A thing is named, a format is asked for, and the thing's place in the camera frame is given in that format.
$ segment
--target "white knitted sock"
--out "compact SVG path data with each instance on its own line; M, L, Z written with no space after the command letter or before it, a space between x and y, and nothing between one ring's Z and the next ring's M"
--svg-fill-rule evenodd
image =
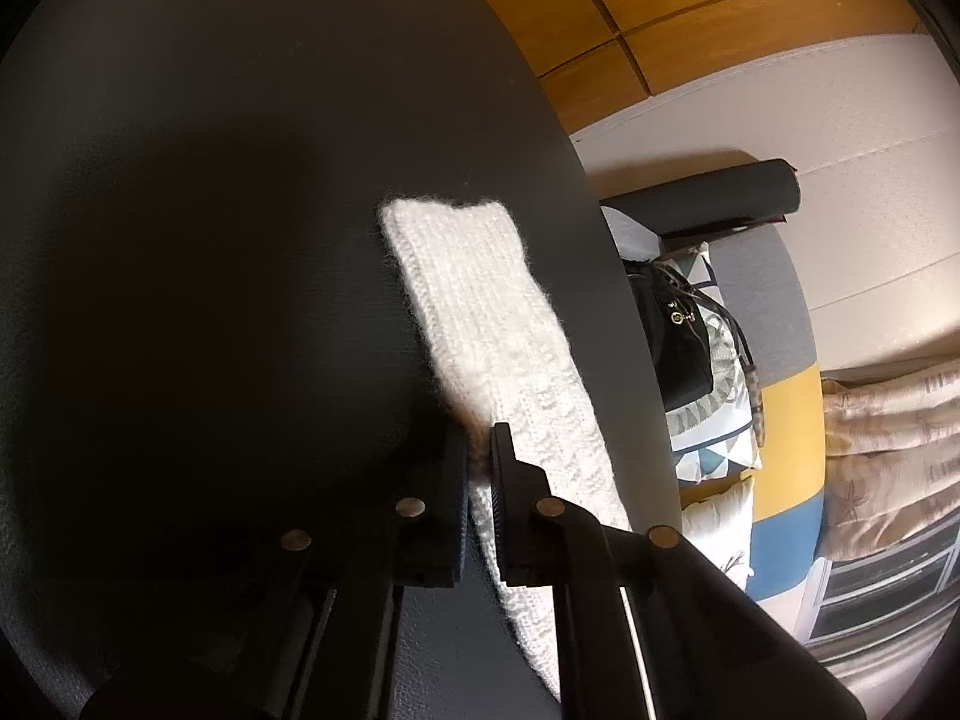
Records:
M497 202L453 208L432 199L397 199L382 209L381 223L437 378L480 461L470 504L494 579L499 572L485 461L495 422L510 423L517 459L544 469L552 493L589 509L605 525L629 530L593 405L506 209ZM500 581L497 589L528 661L559 696L551 590Z

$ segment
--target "metal rivet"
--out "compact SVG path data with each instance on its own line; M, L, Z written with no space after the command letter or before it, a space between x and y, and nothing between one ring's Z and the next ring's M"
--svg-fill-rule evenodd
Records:
M400 498L395 508L401 517L419 517L426 511L426 504L419 498Z
M566 511L566 507L560 498L541 498L536 501L536 510L544 517L559 517Z
M658 525L656 528L651 528L650 532L647 533L647 538L654 546L661 549L673 549L680 543L680 534L669 525Z
M280 537L280 546L289 552L301 552L310 546L311 541L313 539L310 538L310 533L301 531L300 528L294 528Z

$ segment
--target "window pane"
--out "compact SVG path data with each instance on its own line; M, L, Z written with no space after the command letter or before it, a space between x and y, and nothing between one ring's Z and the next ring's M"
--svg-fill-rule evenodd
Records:
M894 583L820 609L813 638L846 631L894 613L936 589L948 555Z
M878 556L877 560L870 562L850 560L834 563L827 580L824 600L875 584L942 552L956 540L958 528L960 523L953 522L949 527L935 533L930 533L929 530L917 533L901 550L890 555Z

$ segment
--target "black handbag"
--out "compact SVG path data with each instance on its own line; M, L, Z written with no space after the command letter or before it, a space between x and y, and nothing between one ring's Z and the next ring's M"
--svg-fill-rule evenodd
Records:
M757 446L763 446L766 424L760 380L740 324L725 306L691 285L670 266L656 260L624 260L623 265L646 331L664 410L678 409L713 391L707 324L697 308L701 305L718 314L730 327L750 396Z
M693 287L662 263L624 261L646 330L664 408L674 410L713 390L707 325Z

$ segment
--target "patterned curtain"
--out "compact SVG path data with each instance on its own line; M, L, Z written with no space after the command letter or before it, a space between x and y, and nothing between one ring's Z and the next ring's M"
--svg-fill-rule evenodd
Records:
M823 557L872 555L960 507L960 360L823 390Z

